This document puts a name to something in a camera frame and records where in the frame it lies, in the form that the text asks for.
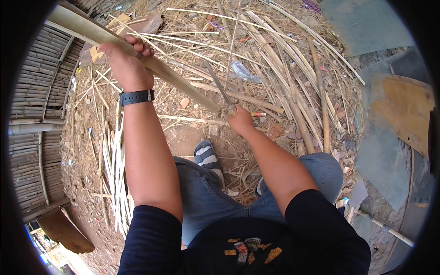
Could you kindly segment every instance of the black t-shirt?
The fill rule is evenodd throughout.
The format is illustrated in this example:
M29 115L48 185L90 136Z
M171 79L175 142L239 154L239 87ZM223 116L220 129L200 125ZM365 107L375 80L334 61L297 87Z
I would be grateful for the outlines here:
M119 274L367 274L370 248L317 190L295 196L287 225L234 218L180 250L182 225L152 206L134 209Z

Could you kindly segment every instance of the blue jeans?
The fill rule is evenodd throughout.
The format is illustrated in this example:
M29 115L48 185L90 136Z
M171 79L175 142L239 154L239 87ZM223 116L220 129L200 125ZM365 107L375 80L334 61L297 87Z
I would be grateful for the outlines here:
M299 158L319 191L333 203L341 190L343 175L338 162L329 154L314 153ZM182 241L189 245L205 227L219 220L257 217L286 223L276 200L267 190L254 203L244 206L219 188L216 173L184 158L174 157L179 174L183 203Z

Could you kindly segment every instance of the person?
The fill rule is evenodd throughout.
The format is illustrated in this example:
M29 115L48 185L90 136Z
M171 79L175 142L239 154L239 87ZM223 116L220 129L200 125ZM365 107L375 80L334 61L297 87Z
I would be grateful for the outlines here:
M125 39L154 55L147 43ZM98 51L111 59L124 93L153 88L152 73L136 57L112 43ZM252 148L264 179L249 206L223 192L209 141L194 150L195 163L173 157L153 103L124 107L125 173L135 208L118 273L367 274L370 248L333 206L343 181L336 160L326 153L294 157L239 105L227 121Z

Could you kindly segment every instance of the hand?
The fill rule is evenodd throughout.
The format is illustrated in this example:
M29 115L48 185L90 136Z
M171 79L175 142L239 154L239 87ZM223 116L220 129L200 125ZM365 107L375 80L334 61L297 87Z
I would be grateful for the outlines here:
M226 120L236 134L245 138L247 133L255 130L253 119L250 112L248 112L245 108L241 107L240 105L236 105L236 107L237 113L235 116L228 116Z
M149 44L142 43L139 38L127 35L125 39L133 45L135 51L140 52L143 56L154 55L154 50L150 49ZM121 84L124 92L137 92L153 88L153 74L136 57L126 55L115 44L110 42L99 45L98 52L104 52L110 58L110 67L113 75Z

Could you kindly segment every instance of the black watch strap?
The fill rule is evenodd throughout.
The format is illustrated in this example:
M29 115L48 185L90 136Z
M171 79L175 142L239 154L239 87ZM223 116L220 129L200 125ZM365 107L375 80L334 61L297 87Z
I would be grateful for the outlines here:
M139 103L139 102L153 101L153 100L154 100L154 90L144 90L138 92L119 94L119 102L121 106L133 104L133 103Z

